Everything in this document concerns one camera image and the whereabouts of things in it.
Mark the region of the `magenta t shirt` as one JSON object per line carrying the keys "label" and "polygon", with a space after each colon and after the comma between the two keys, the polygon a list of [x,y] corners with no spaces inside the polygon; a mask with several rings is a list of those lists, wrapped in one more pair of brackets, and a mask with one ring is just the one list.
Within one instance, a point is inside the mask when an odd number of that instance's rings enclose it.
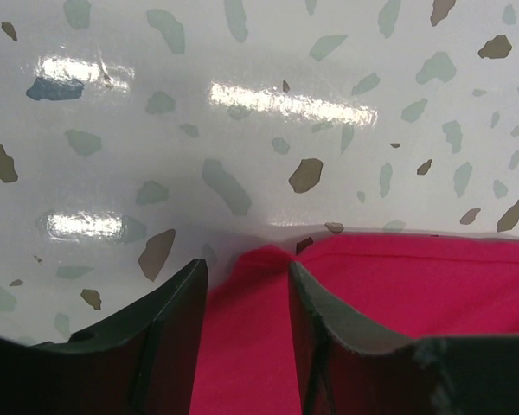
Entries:
{"label": "magenta t shirt", "polygon": [[519,340],[519,240],[333,236],[242,254],[208,295],[194,414],[297,414],[288,273],[300,263],[367,318],[413,339]]}

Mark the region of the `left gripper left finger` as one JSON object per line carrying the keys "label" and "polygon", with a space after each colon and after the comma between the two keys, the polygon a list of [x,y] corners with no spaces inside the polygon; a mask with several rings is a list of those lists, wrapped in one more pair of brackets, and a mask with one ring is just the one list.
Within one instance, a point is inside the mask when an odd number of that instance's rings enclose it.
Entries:
{"label": "left gripper left finger", "polygon": [[195,259],[67,342],[0,338],[0,414],[189,413],[207,289]]}

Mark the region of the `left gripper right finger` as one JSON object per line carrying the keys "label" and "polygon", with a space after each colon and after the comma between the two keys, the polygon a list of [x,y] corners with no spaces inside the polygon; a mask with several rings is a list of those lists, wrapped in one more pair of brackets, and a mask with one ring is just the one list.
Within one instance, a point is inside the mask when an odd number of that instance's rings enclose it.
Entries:
{"label": "left gripper right finger", "polygon": [[303,414],[519,414],[519,335],[419,340],[288,273]]}

